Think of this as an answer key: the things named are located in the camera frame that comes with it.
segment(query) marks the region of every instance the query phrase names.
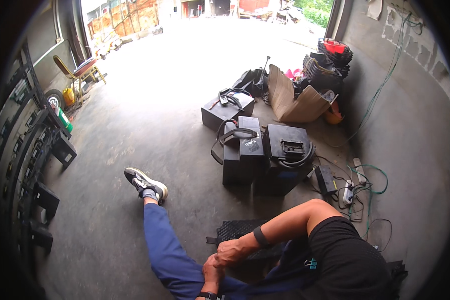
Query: person's arm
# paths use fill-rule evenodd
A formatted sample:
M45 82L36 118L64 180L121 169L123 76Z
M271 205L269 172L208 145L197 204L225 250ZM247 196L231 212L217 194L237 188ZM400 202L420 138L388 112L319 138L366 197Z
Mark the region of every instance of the person's arm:
M223 267L214 267L215 254L208 257L207 261L203 264L202 272L205 279L205 283L200 292L210 292L218 294L218 287L220 281L225 277L225 270ZM195 300L204 300L205 297L196 297Z
M261 226L261 231L270 244L286 242L310 235L320 222L341 214L330 204L321 199L312 199L279 214ZM260 245L250 232L238 239L224 241L218 245L213 265L226 267L241 261L258 251Z

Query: shoe sole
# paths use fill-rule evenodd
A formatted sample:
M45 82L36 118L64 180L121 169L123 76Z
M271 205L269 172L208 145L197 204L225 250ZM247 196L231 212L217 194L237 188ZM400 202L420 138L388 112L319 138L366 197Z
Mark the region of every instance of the shoe sole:
M150 177L148 177L144 172L142 172L139 169L136 169L134 167L129 166L129 167L127 167L127 169L128 170L132 170L132 171L140 174L140 176L142 176L146 181L148 181L149 183L154 184L154 185L158 186L160 189L162 189L162 191L163 191L162 200L165 200L167 198L167 196L168 196L168 189L167 189L165 184L163 184L163 183L161 183L159 181L150 179Z

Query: chair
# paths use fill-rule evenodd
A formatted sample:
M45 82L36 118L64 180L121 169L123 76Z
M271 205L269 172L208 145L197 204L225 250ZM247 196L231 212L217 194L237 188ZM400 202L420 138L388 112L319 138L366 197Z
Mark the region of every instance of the chair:
M93 81L97 81L94 72L95 70L98 72L100 77L102 77L103 83L107 84L105 81L105 78L103 77L102 73L100 73L99 69L96 67L95 63L97 62L97 59L94 57L90 57L86 61L84 61L82 64L80 64L77 69L73 70L71 72L67 66L63 63L63 61L58 57L57 55L53 56L53 60L56 63L56 65L59 67L59 69L65 74L67 78L72 79L72 87L73 91L75 91L75 80L78 79L78 89L80 91L80 102L82 105L84 105L84 100L82 97L82 81L87 78L88 76L91 76Z

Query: tire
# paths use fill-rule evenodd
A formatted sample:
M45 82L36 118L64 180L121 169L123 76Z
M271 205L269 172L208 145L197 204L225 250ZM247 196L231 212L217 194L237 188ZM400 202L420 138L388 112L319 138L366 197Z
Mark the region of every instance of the tire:
M65 108L65 99L63 98L62 92L57 89L49 90L45 93L45 98L48 103L60 107L62 110Z

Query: blue pants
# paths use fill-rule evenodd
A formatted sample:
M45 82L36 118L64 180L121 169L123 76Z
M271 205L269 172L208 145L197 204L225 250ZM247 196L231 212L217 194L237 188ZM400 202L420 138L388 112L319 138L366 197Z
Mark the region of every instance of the blue pants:
M156 204L146 204L143 226L152 271L176 299L195 299L204 285L202 265L190 258L180 245L167 211ZM224 294L227 300L244 300L252 295L310 285L310 268L304 266L304 261L310 259L304 249L307 244L307 237L284 244L280 265L257 284L248 285L226 276L220 283L219 294Z

